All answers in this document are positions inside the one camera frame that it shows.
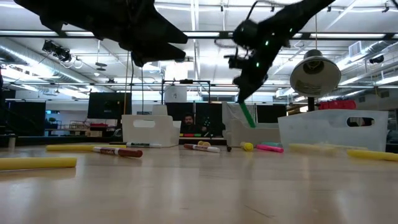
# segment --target lamp shade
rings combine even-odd
[[[300,95],[321,97],[339,84],[341,72],[337,65],[322,56],[319,50],[309,50],[292,72],[290,85]]]

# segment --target ceiling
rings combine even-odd
[[[196,23],[195,30],[205,31],[221,31],[234,30],[236,26],[244,20],[249,11],[250,0],[160,0],[155,1],[155,6],[167,20],[177,26],[182,31],[193,30],[193,23]],[[290,3],[291,0],[279,0],[276,2]],[[198,17],[196,21],[192,21],[191,3],[198,4],[196,13]],[[221,5],[224,5],[224,11],[221,12]],[[385,0],[337,0],[332,5],[331,12],[322,11],[317,15],[317,27],[315,27],[315,18],[304,27],[302,32],[358,32],[358,33],[386,33],[398,32],[398,23],[396,18],[398,10],[394,9],[392,4],[390,10],[386,13],[381,11],[385,8]],[[260,3],[255,8],[251,19],[261,21],[273,15],[271,6]],[[20,8],[13,1],[0,0],[0,30],[48,30],[34,13]],[[73,26],[64,26],[64,30],[80,30]],[[5,37],[0,37],[0,45]],[[20,38],[8,37],[9,40],[16,42],[24,48],[30,49],[35,53],[46,56],[42,51],[45,39],[42,38]],[[71,67],[69,70],[79,73],[84,77],[95,82],[106,82],[109,78],[115,78],[116,82],[124,83],[127,79],[131,79],[131,64],[127,65],[127,52],[121,49],[118,43],[112,40],[104,40],[100,42],[98,53],[98,41],[96,39],[53,39],[55,43],[62,47],[70,49],[72,55],[78,57],[82,62],[81,68]],[[212,83],[232,83],[232,79],[239,75],[239,70],[231,70],[228,68],[228,60],[224,59],[224,55],[234,54],[234,49],[221,49],[214,44],[213,40],[196,40],[198,42],[199,57],[197,58],[200,72],[198,77],[201,80],[209,80]],[[194,40],[189,40],[186,45],[177,45],[180,49],[187,53],[187,56],[194,57]],[[223,40],[222,43],[232,45],[232,41]],[[338,57],[348,52],[348,47],[355,41],[291,41],[292,47],[284,49],[275,59],[273,67],[269,71],[270,79],[266,84],[288,85],[290,74],[296,64],[303,59],[303,55],[310,49],[318,47],[326,58],[337,60]],[[298,55],[295,55],[301,46],[305,47]],[[391,55],[391,60],[395,60],[395,55]],[[96,70],[95,63],[99,61],[106,63],[106,71],[99,72]],[[343,71],[343,80],[358,75],[360,66],[356,64],[355,68],[349,68]],[[141,70],[134,67],[135,79],[133,82],[140,82]],[[144,81],[147,83],[160,82],[162,75],[159,72],[144,72]],[[188,78],[195,79],[195,72],[188,71]],[[110,87],[113,90],[124,89],[124,87]],[[268,88],[266,91],[275,92],[277,88]]]

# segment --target yellow cap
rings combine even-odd
[[[251,151],[253,151],[254,146],[253,146],[253,144],[247,142],[247,143],[244,143],[243,149],[244,149],[246,152],[251,152]]]
[[[203,142],[201,145],[202,145],[202,146],[206,146],[206,147],[209,147],[209,146],[211,146],[211,144],[210,144],[210,143],[208,143],[208,142]]]

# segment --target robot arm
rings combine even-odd
[[[274,16],[256,24],[246,19],[234,31],[233,40],[251,51],[248,58],[238,54],[229,60],[230,68],[242,70],[234,79],[239,88],[238,103],[257,91],[268,79],[267,72],[280,49],[318,12],[335,0],[303,0],[285,6]]]

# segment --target man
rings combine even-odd
[[[180,132],[183,134],[201,134],[207,131],[206,127],[201,127],[193,123],[193,115],[187,113],[184,116]]]

